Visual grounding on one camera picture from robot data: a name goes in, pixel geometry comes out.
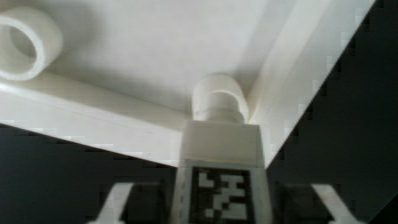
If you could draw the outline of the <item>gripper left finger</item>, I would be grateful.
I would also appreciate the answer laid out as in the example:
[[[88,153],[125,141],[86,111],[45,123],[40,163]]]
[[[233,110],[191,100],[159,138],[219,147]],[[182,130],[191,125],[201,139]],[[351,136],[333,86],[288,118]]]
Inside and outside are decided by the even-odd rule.
[[[125,221],[121,220],[121,215],[134,186],[134,183],[114,184],[96,220],[89,221],[88,224],[125,224]]]

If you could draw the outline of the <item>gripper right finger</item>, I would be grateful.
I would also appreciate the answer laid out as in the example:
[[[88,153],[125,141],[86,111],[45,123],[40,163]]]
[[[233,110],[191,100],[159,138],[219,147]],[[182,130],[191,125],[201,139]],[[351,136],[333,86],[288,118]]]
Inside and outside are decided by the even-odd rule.
[[[313,184],[311,187],[333,215],[333,221],[329,224],[365,224],[351,212],[335,187],[329,184]]]

